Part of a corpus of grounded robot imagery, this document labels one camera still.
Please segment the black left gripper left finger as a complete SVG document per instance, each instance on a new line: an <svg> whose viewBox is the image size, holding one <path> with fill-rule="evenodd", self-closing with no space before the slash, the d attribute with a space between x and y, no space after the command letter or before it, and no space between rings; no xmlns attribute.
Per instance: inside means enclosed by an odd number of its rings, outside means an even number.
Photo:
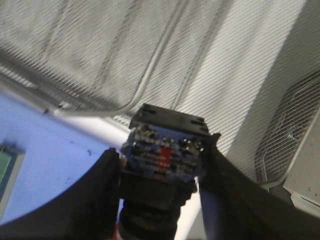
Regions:
<svg viewBox="0 0 320 240"><path fill-rule="evenodd" d="M71 187L43 206L1 225L2 240L111 240L119 206L120 161L105 150Z"/></svg>

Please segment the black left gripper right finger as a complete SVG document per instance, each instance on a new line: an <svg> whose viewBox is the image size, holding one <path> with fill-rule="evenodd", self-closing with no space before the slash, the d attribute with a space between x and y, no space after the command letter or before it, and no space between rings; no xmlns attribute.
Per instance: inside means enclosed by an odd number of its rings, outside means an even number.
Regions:
<svg viewBox="0 0 320 240"><path fill-rule="evenodd" d="M206 138L199 180L208 240L318 240L320 220L273 196L247 178Z"/></svg>

